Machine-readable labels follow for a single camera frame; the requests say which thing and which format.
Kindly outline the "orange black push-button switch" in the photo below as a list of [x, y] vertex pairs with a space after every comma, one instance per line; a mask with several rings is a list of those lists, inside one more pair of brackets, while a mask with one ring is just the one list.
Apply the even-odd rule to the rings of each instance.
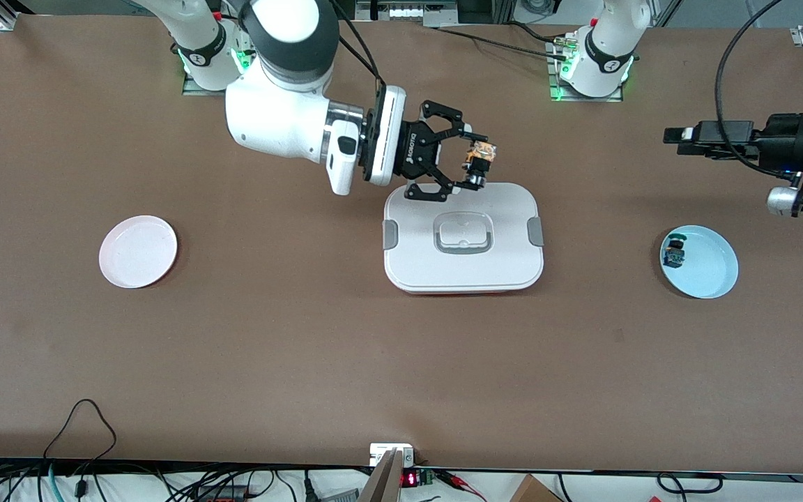
[[496, 155], [497, 146], [494, 144], [487, 141], [473, 141], [461, 166], [465, 176], [460, 182], [460, 187], [465, 190], [481, 190], [487, 184], [487, 174]]

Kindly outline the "white lunch box grey clips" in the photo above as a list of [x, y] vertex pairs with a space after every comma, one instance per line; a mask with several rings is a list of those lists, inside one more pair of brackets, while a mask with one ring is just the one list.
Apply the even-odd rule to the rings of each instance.
[[482, 294], [529, 288], [544, 271], [538, 206], [522, 185], [488, 183], [443, 202], [393, 190], [383, 207], [383, 270], [412, 294]]

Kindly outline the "brown cardboard box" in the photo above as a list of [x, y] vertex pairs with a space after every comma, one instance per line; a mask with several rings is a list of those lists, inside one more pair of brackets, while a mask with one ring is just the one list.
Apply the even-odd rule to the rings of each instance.
[[510, 502], [564, 502], [564, 499], [532, 474], [526, 474], [511, 496]]

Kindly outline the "light blue round plate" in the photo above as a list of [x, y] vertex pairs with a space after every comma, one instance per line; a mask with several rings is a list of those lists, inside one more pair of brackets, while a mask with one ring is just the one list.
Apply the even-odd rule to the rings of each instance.
[[[662, 266], [661, 254], [673, 233], [687, 237], [685, 262], [678, 269]], [[740, 266], [732, 245], [719, 233], [700, 225], [666, 232], [659, 246], [659, 269], [667, 283], [689, 298], [713, 299], [729, 293], [738, 282]]]

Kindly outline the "white power block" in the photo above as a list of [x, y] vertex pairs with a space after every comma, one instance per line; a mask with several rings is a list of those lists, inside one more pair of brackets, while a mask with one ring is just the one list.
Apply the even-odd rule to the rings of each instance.
[[375, 467], [384, 454], [391, 453], [393, 450], [400, 450], [404, 454], [404, 468], [412, 468], [415, 465], [415, 448], [408, 443], [371, 443], [369, 446], [369, 466]]

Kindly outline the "red clip lead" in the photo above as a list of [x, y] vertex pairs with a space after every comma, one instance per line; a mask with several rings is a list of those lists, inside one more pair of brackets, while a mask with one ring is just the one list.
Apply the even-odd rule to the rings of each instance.
[[478, 492], [478, 490], [471, 487], [459, 476], [455, 476], [449, 471], [440, 469], [434, 469], [433, 473], [437, 480], [440, 480], [440, 482], [446, 484], [448, 487], [459, 490], [459, 492], [466, 492], [473, 496], [477, 496], [480, 500], [482, 500], [482, 502], [488, 502], [488, 500], [480, 492]]

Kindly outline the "white round plate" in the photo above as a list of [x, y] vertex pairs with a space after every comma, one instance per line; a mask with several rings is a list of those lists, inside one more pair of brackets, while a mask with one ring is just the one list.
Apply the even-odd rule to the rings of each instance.
[[174, 266], [178, 237], [166, 220], [138, 215], [118, 223], [98, 253], [102, 276], [118, 288], [143, 289]]

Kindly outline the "wooden slat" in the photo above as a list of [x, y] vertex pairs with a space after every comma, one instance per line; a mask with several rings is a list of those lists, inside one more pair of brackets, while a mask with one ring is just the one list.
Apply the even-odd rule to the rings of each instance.
[[399, 502], [402, 471], [404, 471], [404, 449], [388, 449], [377, 461], [356, 502]]

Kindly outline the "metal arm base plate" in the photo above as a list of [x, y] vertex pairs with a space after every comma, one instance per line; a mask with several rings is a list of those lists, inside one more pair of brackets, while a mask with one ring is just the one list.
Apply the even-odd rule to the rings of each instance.
[[[237, 31], [234, 35], [234, 41], [231, 42], [231, 48], [227, 51], [227, 55], [231, 58], [233, 63], [235, 64], [237, 70], [237, 76], [242, 75], [245, 73], [246, 70], [252, 65], [252, 61], [255, 60], [256, 57], [256, 50], [254, 45], [251, 42], [249, 36], [242, 31]], [[183, 96], [223, 96], [225, 93], [224, 89], [220, 90], [209, 90], [204, 89], [192, 78], [191, 72], [189, 70], [188, 64], [185, 60], [183, 62], [183, 70], [185, 76], [183, 77], [182, 83], [182, 95]]]
[[564, 64], [548, 56], [549, 96], [556, 102], [622, 102], [622, 83], [608, 96], [586, 96], [580, 94], [568, 82], [561, 79]]

